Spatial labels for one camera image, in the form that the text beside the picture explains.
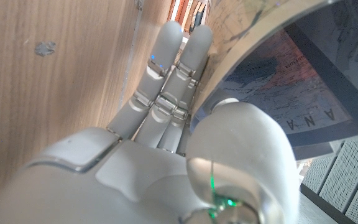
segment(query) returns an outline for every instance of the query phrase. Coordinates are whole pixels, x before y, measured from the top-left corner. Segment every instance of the green led light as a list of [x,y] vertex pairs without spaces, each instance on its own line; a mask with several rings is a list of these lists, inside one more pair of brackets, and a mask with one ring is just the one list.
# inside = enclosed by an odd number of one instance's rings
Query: green led light
[[212,192],[215,192],[215,183],[214,183],[214,177],[211,176],[211,189],[212,189]]

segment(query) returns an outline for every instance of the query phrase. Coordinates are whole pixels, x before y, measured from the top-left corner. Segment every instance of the map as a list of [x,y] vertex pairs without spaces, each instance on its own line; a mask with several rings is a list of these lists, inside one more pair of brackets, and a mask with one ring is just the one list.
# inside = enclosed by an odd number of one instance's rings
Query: map
[[212,51],[201,84],[209,80],[227,53],[249,29],[288,0],[211,0],[208,26],[213,32]]
[[259,107],[287,134],[351,119],[284,30],[241,62],[219,88]]
[[296,24],[358,89],[358,0],[326,7]]

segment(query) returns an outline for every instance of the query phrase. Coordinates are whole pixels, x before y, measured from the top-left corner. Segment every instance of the robotic finger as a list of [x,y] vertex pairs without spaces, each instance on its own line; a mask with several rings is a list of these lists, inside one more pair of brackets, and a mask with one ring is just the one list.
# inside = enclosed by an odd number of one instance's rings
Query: robotic finger
[[[196,70],[206,62],[206,54],[212,43],[212,31],[208,26],[199,26],[192,33],[185,49],[179,59],[177,66],[172,70],[161,94],[155,100],[154,105],[149,111],[142,127],[140,128],[135,142],[139,142],[148,147],[156,148],[167,130],[170,121],[171,125],[178,127],[178,130],[169,129],[168,136],[177,136],[173,146],[177,147],[180,139],[181,129],[186,120],[187,110],[179,107],[188,106],[193,97],[195,83],[200,76],[195,76]],[[189,95],[180,104],[190,87]],[[162,146],[165,146],[167,139],[163,139]]]

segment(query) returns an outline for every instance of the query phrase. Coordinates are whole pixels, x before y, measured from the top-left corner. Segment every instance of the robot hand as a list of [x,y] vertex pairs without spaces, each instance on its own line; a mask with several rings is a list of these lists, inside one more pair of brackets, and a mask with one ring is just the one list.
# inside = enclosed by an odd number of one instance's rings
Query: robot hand
[[197,27],[172,66],[181,40],[179,24],[162,27],[107,130],[69,136],[19,171],[0,195],[0,223],[295,222],[295,159],[264,112],[220,94],[185,141],[212,33]]

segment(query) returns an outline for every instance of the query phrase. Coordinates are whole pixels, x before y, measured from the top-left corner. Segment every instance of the wood grain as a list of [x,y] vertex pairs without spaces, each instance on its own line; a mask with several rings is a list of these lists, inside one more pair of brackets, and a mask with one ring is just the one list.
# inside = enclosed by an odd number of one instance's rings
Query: wood grain
[[[144,3],[126,93],[169,4]],[[0,0],[0,189],[46,145],[114,116],[137,16],[133,1]],[[36,55],[47,41],[55,53]]]
[[143,5],[139,32],[135,42],[134,51],[136,53],[132,59],[132,67],[129,70],[127,78],[124,102],[132,96],[140,82],[141,76],[139,74],[143,73],[147,65],[147,60],[157,38],[158,31],[166,22],[170,5],[171,1],[158,1],[155,4]]

